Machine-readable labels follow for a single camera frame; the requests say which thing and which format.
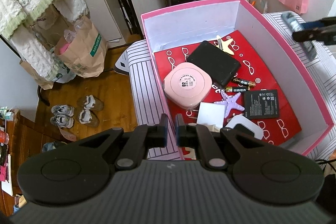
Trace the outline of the white pocket wifi router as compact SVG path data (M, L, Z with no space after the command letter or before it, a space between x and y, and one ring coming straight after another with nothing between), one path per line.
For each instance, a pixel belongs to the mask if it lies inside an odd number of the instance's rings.
M247 119L242 114L236 115L227 123L226 127L241 131L256 139L261 140L264 136L263 130L251 120Z

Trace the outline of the pink round compact case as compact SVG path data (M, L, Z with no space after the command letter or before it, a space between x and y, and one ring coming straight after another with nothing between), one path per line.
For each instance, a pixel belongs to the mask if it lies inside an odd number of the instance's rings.
M191 110L207 97L212 84L208 73L193 63L185 62L177 65L163 79L163 91L176 105Z

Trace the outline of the purple starfish hair clip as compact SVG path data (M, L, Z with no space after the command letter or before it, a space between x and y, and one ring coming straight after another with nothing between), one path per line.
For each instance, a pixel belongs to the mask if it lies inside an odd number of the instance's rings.
M217 105L224 105L225 107L225 113L224 113L224 118L228 118L231 110L239 110L239 111L244 111L245 108L237 103L237 100L240 98L241 93L236 93L232 96L229 96L226 92L220 91L222 100L221 101L216 101L214 104Z

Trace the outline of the brown slipper pair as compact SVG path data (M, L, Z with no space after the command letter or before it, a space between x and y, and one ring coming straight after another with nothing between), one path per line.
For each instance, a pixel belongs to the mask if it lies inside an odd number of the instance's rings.
M97 127L100 123L96 112L103 110L104 103L94 95L81 97L77 100L74 118L88 127Z

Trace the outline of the pink cardboard storage box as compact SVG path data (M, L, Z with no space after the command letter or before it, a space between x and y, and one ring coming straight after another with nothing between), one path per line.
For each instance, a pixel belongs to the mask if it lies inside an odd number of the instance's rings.
M224 126L241 115L259 138L309 155L333 128L291 46L246 0L203 0L141 16L152 75L141 81L173 122Z

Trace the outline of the gold black AAA battery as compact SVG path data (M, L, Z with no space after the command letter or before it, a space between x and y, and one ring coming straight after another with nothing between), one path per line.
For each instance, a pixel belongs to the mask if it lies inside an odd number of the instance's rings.
M255 87L256 86L256 83L253 82L253 81L248 81L248 80L244 80L244 79L239 79L239 78L236 78L234 77L232 79L232 82L233 83L237 83L239 85L244 85L244 86L251 86L251 87Z

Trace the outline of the white charger cube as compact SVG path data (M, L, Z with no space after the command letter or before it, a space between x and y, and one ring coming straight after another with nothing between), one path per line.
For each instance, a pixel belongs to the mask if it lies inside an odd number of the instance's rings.
M201 102L199 105L197 124L214 126L221 129L224 123L226 107L224 105Z

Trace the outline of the striped white tablecloth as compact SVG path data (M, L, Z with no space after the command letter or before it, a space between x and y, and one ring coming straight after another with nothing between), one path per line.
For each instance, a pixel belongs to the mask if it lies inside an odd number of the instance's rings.
M303 51L292 41L288 26L281 15L281 12L271 12L263 16L280 32L303 62L325 100L332 120L335 121L335 57L328 47L317 42L314 44L317 57L313 61L308 61ZM129 73L138 124L157 122L163 113L163 100L159 96L156 82L148 84L145 82L154 77L147 42L137 41L125 50L116 61L115 71L122 74Z

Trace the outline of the yellow starfish hair clip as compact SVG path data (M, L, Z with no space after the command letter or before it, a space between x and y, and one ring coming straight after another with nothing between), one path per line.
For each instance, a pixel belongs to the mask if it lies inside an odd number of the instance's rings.
M216 39L217 39L217 42L215 43L215 46L217 48L219 48L221 51L225 53L228 53L229 55L232 55L232 56L234 55L233 50L229 48L229 46L233 42L232 38L229 38L228 40L224 41L219 35L217 35Z

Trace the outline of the brown paper grocery bag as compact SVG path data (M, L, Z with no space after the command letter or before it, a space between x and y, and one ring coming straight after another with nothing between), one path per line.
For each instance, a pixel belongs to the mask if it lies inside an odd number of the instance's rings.
M97 77L104 71L106 52L106 40L86 16L66 29L55 47L55 55L82 78Z

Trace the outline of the black phone battery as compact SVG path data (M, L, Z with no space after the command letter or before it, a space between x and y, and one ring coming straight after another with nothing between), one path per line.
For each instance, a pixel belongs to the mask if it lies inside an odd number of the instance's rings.
M248 119L279 118L280 108L276 90L244 92L244 116Z

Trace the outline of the wooden side cabinet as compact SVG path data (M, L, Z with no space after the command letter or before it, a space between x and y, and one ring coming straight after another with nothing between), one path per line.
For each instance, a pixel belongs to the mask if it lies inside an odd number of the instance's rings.
M6 131L9 135L8 160L10 165L9 189L13 191L8 194L1 189L1 212L12 215L14 212L15 195L21 194L21 189L17 182L17 172L21 164L30 157L41 153L45 143L59 141L61 133L58 129L48 129L37 125L35 122L21 115L18 109L12 111L14 118L6 122Z

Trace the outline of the grey sneaker pair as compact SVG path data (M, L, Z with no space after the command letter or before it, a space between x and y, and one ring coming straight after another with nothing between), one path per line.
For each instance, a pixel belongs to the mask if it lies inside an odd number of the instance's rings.
M60 128L71 128L74 125L75 108L69 105L55 105L51 108L53 116L50 118L51 124Z

